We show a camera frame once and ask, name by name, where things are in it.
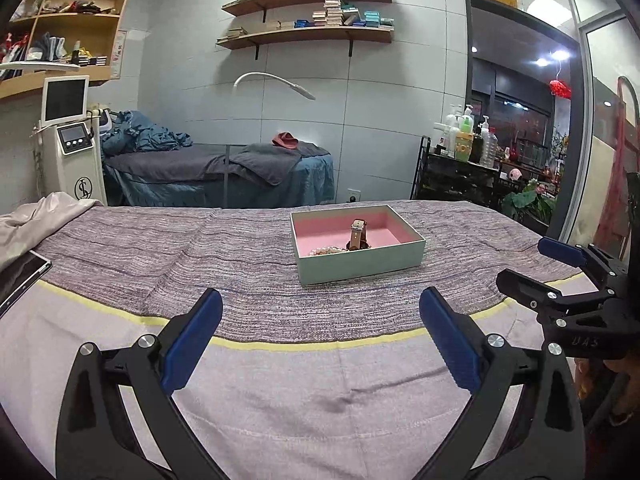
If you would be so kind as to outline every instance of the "open rectangular box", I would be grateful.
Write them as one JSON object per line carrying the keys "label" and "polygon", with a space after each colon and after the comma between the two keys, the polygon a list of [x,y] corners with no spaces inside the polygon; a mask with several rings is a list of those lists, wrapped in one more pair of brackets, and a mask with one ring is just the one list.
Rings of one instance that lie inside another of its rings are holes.
{"label": "open rectangular box", "polygon": [[[369,249],[309,256],[321,247],[346,248],[355,219],[367,222]],[[419,266],[424,238],[388,205],[291,213],[300,283],[336,282]]]}

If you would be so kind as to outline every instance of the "smartphone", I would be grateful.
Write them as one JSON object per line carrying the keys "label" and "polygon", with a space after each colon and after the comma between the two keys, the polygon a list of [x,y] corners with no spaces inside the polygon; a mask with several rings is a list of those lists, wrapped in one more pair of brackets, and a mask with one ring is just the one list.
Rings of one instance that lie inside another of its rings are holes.
{"label": "smartphone", "polygon": [[50,268],[50,260],[28,251],[0,272],[0,317]]}

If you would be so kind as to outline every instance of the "wall socket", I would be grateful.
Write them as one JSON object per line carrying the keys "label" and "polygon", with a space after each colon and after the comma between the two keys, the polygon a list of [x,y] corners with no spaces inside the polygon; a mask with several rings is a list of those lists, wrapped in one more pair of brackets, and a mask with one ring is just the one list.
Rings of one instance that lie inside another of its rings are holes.
{"label": "wall socket", "polygon": [[360,192],[357,189],[348,189],[347,196],[349,199],[347,202],[359,202],[360,201]]}

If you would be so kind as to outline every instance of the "black logo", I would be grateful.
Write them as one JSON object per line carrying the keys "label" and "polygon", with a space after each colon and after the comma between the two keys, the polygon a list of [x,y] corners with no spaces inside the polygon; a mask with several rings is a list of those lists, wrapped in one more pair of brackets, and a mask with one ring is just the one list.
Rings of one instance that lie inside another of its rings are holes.
{"label": "black logo", "polygon": [[89,177],[81,176],[76,182],[76,188],[74,189],[76,198],[78,200],[81,198],[91,198],[92,192],[94,192],[94,185],[89,180]]}

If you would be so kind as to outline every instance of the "blue gripper pad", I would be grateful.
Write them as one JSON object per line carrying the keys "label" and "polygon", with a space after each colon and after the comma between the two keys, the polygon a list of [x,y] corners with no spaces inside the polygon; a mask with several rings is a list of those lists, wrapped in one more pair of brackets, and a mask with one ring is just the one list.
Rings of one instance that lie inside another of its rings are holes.
{"label": "blue gripper pad", "polygon": [[572,267],[582,267],[587,263],[582,250],[578,247],[563,244],[558,240],[553,240],[553,238],[540,238],[538,252],[543,256],[548,256]]}
{"label": "blue gripper pad", "polygon": [[191,317],[164,358],[162,388],[167,395],[184,388],[222,319],[222,297],[213,288],[200,297]]}
{"label": "blue gripper pad", "polygon": [[473,395],[482,382],[480,359],[451,314],[448,305],[443,305],[431,290],[424,289],[420,295],[420,318],[458,387]]}

